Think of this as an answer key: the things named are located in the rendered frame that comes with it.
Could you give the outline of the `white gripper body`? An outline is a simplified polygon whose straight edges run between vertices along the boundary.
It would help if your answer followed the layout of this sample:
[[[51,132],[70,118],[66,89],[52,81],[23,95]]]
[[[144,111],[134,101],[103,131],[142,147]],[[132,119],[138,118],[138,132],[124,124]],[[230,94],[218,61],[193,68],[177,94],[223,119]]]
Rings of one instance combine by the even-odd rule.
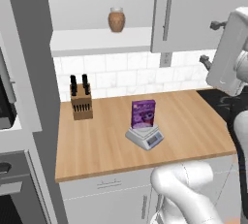
[[[248,7],[230,13],[206,82],[230,96],[248,83]]]

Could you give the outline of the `grey cabinet door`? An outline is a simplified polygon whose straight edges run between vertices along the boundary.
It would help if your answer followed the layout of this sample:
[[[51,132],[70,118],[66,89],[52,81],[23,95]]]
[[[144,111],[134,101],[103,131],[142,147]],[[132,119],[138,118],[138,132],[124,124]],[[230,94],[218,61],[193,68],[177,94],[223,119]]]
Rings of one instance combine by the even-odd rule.
[[[227,21],[231,11],[248,7],[248,0],[172,0],[168,39],[163,41],[167,0],[154,0],[151,51],[216,49],[223,30],[212,21]]]

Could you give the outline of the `purple cereal box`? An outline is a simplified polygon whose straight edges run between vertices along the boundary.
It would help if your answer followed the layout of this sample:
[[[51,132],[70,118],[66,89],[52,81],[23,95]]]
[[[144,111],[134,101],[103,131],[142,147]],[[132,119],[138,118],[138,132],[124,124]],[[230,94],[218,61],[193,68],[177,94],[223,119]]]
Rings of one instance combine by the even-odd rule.
[[[133,129],[152,127],[155,117],[154,100],[141,100],[132,102],[131,126]]]

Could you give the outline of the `white digital scale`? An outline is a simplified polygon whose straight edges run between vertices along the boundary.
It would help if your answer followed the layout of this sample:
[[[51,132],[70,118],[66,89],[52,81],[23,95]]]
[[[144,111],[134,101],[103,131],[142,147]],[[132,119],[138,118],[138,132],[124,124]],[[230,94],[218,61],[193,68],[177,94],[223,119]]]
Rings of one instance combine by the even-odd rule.
[[[152,127],[139,129],[130,127],[125,137],[144,150],[152,149],[164,139],[157,124],[154,124]]]

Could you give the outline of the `grey tall cabinet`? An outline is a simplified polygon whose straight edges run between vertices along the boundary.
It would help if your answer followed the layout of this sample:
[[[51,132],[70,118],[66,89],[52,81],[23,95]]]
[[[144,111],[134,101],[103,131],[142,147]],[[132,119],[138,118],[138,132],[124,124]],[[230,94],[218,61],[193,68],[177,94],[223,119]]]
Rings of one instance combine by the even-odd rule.
[[[60,98],[50,51],[48,0],[0,0],[0,49],[15,94],[12,128],[0,153],[25,151],[48,224],[68,224],[55,162]]]

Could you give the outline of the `black hob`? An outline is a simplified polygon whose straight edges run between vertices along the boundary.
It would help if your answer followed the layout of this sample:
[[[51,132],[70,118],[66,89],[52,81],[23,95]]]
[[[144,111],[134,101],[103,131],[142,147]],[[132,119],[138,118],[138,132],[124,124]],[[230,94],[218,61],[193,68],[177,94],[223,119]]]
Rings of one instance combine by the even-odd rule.
[[[198,93],[227,123],[238,156],[248,160],[248,86],[235,97],[217,89]]]

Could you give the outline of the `brown ceramic jar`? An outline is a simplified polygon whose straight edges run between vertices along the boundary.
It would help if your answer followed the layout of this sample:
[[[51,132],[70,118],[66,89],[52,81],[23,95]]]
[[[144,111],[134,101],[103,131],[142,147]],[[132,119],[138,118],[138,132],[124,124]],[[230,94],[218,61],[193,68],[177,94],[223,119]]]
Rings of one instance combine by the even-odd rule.
[[[125,25],[125,15],[122,8],[111,8],[108,15],[108,25],[112,32],[119,33]]]

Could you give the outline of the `wooden knife block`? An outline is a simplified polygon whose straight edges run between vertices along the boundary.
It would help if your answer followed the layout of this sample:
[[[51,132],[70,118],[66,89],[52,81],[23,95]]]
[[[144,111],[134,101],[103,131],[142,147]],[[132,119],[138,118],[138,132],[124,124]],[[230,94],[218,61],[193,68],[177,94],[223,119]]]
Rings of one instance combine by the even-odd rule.
[[[91,93],[85,94],[81,83],[77,85],[76,95],[71,95],[74,120],[90,119],[93,117]]]

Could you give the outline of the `white cupboard door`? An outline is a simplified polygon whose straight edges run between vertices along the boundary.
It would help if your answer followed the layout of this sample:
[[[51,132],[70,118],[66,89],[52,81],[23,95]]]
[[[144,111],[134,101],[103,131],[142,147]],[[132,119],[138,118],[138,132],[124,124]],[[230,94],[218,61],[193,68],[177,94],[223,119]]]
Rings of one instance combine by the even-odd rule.
[[[143,195],[149,205],[151,186],[144,185],[64,201],[69,224],[146,224]]]
[[[161,217],[161,214],[160,214],[163,200],[164,200],[164,197],[161,194],[159,194],[158,199],[157,199],[156,208],[155,208],[155,214],[151,218],[150,224],[164,224],[162,217]]]

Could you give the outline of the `white drawer front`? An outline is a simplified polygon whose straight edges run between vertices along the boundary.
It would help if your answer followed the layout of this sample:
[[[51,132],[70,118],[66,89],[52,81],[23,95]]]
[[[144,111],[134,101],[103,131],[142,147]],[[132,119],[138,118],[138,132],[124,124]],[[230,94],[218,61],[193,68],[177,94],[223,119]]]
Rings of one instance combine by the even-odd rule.
[[[152,171],[153,169],[150,168],[61,182],[59,186],[62,193],[62,199],[66,201],[78,197],[149,185]]]

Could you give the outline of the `black microwave oven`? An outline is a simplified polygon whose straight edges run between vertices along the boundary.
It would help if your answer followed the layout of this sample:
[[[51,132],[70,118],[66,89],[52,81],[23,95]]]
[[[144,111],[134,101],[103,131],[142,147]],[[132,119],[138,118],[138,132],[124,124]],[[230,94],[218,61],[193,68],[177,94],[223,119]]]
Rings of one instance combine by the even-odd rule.
[[[0,130],[10,129],[16,120],[16,96],[0,49]]]

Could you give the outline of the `white wall outlet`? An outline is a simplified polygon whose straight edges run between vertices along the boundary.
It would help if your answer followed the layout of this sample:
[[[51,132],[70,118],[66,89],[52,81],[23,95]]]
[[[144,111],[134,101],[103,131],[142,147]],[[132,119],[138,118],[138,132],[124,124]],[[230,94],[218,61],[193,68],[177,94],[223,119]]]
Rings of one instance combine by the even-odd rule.
[[[160,56],[160,67],[166,68],[171,65],[172,53],[171,52],[162,52]]]

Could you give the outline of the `open grey wall cabinet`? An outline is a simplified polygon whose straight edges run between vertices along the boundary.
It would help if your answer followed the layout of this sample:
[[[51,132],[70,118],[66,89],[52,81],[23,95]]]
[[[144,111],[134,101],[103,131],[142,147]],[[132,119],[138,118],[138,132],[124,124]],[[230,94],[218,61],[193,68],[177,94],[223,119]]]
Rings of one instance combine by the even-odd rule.
[[[48,0],[55,57],[150,50],[154,0]],[[111,8],[122,8],[121,32],[109,28]]]

